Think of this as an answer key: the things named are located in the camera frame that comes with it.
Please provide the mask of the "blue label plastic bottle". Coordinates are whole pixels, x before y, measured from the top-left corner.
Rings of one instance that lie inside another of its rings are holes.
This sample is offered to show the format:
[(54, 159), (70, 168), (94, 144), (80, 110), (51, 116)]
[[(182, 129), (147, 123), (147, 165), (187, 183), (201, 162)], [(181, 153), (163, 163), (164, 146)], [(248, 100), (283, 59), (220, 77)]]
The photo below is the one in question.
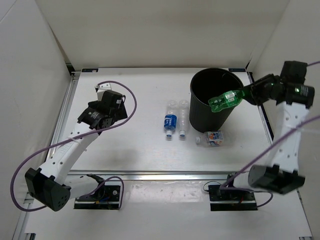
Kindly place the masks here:
[(175, 100), (170, 100), (167, 103), (163, 127), (165, 131), (165, 135), (168, 139), (172, 137), (177, 127), (178, 108), (179, 108), (178, 102)]

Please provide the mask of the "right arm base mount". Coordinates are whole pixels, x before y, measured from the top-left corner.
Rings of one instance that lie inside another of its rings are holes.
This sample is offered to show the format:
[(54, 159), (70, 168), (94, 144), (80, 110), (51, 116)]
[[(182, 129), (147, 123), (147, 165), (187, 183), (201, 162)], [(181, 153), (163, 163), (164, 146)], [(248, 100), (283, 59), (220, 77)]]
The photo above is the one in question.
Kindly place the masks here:
[(209, 181), (202, 190), (209, 194), (210, 210), (212, 212), (257, 211), (254, 193), (243, 190), (223, 190), (220, 183)]

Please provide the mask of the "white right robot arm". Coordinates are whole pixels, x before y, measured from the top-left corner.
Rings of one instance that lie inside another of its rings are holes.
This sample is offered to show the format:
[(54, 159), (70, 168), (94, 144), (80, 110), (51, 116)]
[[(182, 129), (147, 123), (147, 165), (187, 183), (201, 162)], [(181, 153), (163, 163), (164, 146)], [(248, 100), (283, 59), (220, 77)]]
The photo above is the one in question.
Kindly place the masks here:
[(230, 200), (238, 199), (243, 191), (285, 195), (304, 185), (305, 177), (298, 173), (300, 128), (308, 123), (315, 96), (315, 89), (304, 84), (307, 67), (305, 62), (285, 61), (280, 75), (268, 74), (242, 88), (244, 100), (252, 105), (276, 102), (276, 129), (272, 145), (224, 184)]

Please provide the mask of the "orange blue label bottle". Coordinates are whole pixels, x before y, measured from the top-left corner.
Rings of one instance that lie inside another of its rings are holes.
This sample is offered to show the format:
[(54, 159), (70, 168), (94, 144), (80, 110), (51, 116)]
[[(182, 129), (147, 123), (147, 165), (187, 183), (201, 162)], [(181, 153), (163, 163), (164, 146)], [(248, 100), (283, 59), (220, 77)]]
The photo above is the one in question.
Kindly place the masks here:
[(197, 145), (204, 147), (219, 147), (224, 144), (225, 137), (222, 131), (206, 131), (195, 138)]

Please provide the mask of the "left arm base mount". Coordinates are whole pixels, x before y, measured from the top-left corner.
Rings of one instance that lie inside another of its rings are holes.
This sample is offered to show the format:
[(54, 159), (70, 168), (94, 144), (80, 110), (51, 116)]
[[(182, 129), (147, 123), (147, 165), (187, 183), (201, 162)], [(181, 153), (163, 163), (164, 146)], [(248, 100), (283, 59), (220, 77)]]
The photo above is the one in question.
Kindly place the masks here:
[(97, 183), (93, 193), (77, 196), (74, 201), (75, 210), (120, 210), (124, 198), (124, 181), (119, 176), (104, 179), (95, 174), (87, 177)]

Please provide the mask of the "green plastic bottle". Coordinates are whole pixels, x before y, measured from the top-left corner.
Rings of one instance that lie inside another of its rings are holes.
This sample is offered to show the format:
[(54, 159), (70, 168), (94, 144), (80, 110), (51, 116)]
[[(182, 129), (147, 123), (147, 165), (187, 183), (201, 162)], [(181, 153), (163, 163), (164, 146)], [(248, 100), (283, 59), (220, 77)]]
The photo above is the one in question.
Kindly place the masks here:
[(208, 105), (213, 113), (218, 113), (222, 110), (238, 106), (244, 96), (245, 93), (242, 90), (230, 90), (219, 96), (210, 98)]

